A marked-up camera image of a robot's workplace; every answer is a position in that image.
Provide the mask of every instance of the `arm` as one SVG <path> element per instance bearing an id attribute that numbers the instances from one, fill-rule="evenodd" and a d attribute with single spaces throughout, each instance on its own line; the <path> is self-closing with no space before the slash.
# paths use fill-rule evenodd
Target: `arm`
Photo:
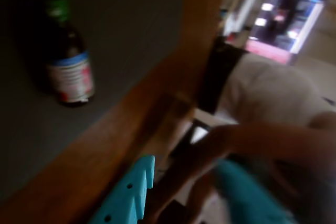
<path id="1" fill-rule="evenodd" d="M 156 219 L 190 178 L 229 153 L 281 159 L 325 173 L 332 168 L 336 145 L 328 133 L 303 127 L 267 123 L 217 127 L 175 162 L 154 187 L 155 201 L 147 216 Z"/>

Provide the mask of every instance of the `green bottle cap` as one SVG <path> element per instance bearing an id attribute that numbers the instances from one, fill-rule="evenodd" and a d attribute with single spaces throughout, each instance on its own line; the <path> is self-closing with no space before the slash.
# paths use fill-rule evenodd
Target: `green bottle cap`
<path id="1" fill-rule="evenodd" d="M 48 1 L 46 11 L 49 17 L 59 22 L 65 22 L 69 19 L 68 2 L 66 0 Z"/>

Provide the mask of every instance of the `person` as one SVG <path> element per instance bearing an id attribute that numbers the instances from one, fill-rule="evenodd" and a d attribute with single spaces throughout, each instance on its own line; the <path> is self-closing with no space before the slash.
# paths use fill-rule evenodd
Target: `person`
<path id="1" fill-rule="evenodd" d="M 144 223 L 156 223 L 179 190 L 195 178 L 184 223 L 199 223 L 202 206 L 215 192 L 211 170 L 214 160 L 231 154 L 268 164 L 269 172 L 295 199 L 291 211 L 300 223 L 335 223 L 332 181 L 336 172 L 336 113 L 332 106 L 292 66 L 246 52 L 231 62 L 234 66 L 215 115 L 229 113 L 238 124 L 212 129 L 173 163 L 151 192 L 153 198 L 146 205 Z M 292 171 L 299 167 L 309 174 L 308 180 L 317 182 L 305 190 L 300 189 L 302 186 L 294 188 L 278 170 L 279 161 L 289 164 Z"/>

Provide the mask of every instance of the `bottle label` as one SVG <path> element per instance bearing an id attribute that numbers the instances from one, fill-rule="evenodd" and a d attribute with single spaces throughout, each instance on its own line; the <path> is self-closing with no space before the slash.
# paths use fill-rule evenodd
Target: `bottle label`
<path id="1" fill-rule="evenodd" d="M 86 102 L 94 93 L 88 53 L 55 60 L 48 64 L 48 72 L 62 102 Z"/>

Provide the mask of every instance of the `turquoise object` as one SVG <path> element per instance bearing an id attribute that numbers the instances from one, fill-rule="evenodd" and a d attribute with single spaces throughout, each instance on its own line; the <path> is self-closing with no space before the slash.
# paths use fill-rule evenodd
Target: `turquoise object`
<path id="1" fill-rule="evenodd" d="M 134 224 L 143 219 L 147 189 L 153 188 L 154 156 L 140 158 L 117 183 L 88 224 Z"/>
<path id="2" fill-rule="evenodd" d="M 233 224 L 291 223 L 286 210 L 236 163 L 220 160 L 214 172 L 216 188 L 228 201 Z"/>

